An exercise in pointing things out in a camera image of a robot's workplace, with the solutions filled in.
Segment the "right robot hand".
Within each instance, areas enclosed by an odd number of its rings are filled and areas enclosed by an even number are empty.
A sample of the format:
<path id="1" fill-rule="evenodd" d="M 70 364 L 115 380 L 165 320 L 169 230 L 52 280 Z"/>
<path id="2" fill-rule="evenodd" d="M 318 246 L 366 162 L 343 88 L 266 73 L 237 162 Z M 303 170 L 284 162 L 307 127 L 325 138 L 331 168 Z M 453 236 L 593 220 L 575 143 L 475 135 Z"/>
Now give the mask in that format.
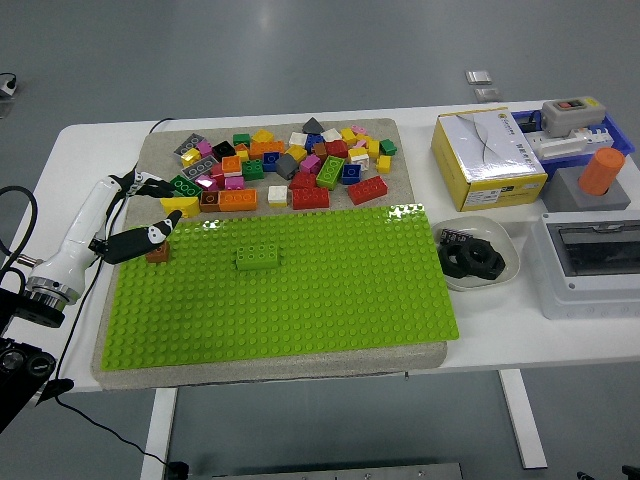
<path id="1" fill-rule="evenodd" d="M 627 477 L 628 480 L 640 480 L 640 468 L 632 465 L 623 465 L 621 472 Z M 586 472 L 578 471 L 576 473 L 578 480 L 595 480 L 595 478 Z"/>

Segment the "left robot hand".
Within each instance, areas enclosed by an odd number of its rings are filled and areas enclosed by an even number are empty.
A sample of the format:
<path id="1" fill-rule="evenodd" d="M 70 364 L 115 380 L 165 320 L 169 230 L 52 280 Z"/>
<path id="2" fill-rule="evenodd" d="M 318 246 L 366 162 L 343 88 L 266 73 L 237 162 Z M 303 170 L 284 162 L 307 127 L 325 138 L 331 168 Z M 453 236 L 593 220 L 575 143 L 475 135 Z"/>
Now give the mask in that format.
<path id="1" fill-rule="evenodd" d="M 107 236 L 106 224 L 116 204 L 134 195 L 171 198 L 175 187 L 147 172 L 135 169 L 122 177 L 109 175 L 93 188 L 55 255 L 33 268 L 27 290 L 35 297 L 49 295 L 69 304 L 85 289 L 85 271 L 98 258 L 119 264 L 156 250 L 181 218 L 174 210 L 151 226 Z"/>

